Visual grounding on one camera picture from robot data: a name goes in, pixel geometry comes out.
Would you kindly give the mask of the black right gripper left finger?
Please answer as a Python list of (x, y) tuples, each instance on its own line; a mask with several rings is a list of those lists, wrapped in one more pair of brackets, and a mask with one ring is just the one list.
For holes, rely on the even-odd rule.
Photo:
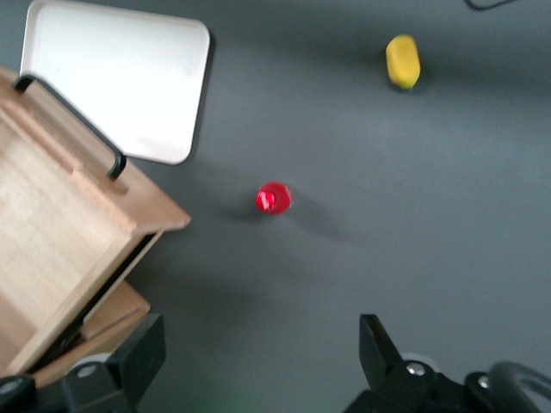
[(93, 356), (62, 378), (67, 412), (135, 412), (166, 357), (164, 318), (145, 316), (119, 347)]

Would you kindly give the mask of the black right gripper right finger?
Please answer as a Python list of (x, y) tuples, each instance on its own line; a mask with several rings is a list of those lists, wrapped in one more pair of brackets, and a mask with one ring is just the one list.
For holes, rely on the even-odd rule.
[(361, 412), (420, 412), (436, 385), (436, 373), (421, 361), (404, 359), (380, 319), (360, 316), (359, 359), (368, 383)]

